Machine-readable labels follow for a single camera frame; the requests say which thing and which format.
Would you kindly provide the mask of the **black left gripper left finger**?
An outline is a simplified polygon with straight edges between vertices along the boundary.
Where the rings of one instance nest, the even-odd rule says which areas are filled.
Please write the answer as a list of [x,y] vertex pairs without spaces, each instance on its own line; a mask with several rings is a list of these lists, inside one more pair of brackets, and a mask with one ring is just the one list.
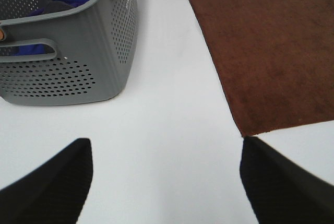
[[91,141],[79,138],[1,189],[1,223],[76,223],[92,177]]

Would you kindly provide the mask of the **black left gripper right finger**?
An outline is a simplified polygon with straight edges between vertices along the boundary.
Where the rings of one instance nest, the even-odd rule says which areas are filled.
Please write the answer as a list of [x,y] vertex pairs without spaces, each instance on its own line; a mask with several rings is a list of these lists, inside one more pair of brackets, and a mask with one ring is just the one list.
[[333,223],[333,185],[258,137],[244,137],[240,177],[259,223]]

